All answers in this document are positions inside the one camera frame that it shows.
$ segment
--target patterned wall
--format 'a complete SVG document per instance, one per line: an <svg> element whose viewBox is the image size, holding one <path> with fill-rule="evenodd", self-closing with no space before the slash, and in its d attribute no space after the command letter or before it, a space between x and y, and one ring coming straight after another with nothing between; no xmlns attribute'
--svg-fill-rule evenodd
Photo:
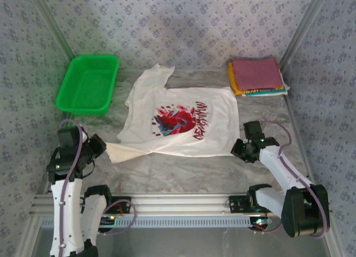
<svg viewBox="0 0 356 257"><path fill-rule="evenodd" d="M67 61L31 0L0 4L0 256L14 256L56 145Z"/></svg>
<svg viewBox="0 0 356 257"><path fill-rule="evenodd" d="M47 0L76 55L114 53L122 67L217 68L279 59L310 0Z"/></svg>
<svg viewBox="0 0 356 257"><path fill-rule="evenodd" d="M356 256L356 0L326 0L285 79L317 182Z"/></svg>

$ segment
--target pink towel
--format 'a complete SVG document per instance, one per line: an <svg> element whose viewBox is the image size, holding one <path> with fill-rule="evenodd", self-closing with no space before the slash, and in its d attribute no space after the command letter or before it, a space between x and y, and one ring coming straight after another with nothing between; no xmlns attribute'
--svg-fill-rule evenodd
<svg viewBox="0 0 356 257"><path fill-rule="evenodd" d="M239 90L277 88L282 85L279 64L274 58L234 60L233 68Z"/></svg>

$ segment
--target yellow cloth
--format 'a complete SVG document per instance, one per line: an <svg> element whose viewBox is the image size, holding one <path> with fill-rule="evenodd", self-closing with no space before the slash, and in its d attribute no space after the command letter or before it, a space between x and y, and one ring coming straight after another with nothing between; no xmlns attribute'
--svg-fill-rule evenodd
<svg viewBox="0 0 356 257"><path fill-rule="evenodd" d="M253 90L239 90L238 83L236 82L236 76L233 68L233 63L229 62L228 64L228 77L230 80L231 88L233 89L234 94L237 95L243 95L243 94L249 94L249 93L255 93L255 92L264 92L264 91L270 91L271 89L253 89ZM282 84L278 88L274 88L273 90L282 90L284 88L284 85Z"/></svg>

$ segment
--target t-shirt sleeve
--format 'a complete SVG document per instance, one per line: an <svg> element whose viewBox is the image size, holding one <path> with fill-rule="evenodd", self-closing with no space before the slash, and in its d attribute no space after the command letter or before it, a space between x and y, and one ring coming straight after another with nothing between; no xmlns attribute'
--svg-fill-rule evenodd
<svg viewBox="0 0 356 257"><path fill-rule="evenodd" d="M137 79L134 88L164 87L168 78L173 74L175 67L167 68L158 63L151 69L145 70Z"/></svg>

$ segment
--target green basket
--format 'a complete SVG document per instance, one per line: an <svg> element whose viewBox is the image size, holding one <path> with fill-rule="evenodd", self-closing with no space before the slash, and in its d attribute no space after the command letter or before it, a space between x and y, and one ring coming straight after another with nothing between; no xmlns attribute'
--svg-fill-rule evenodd
<svg viewBox="0 0 356 257"><path fill-rule="evenodd" d="M62 111L74 115L103 115L107 112L118 59L113 55L81 55L69 65L56 98Z"/></svg>

